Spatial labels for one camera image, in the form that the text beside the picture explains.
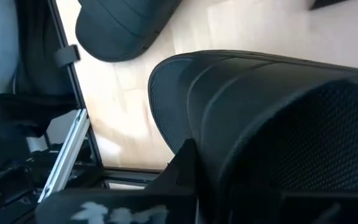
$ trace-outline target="wooden floor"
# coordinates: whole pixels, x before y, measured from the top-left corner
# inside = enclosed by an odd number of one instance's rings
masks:
[[[78,0],[56,0],[69,44],[78,44]],[[183,0],[153,46],[105,63],[80,47],[75,64],[106,166],[163,169],[173,154],[150,114],[149,75],[180,53],[236,49],[358,67],[358,0],[309,11],[309,0]]]

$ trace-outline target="black mesh fabric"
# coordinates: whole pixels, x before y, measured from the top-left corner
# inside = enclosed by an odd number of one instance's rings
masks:
[[[239,167],[236,178],[255,186],[358,190],[358,83],[325,84],[281,110],[245,146]]]

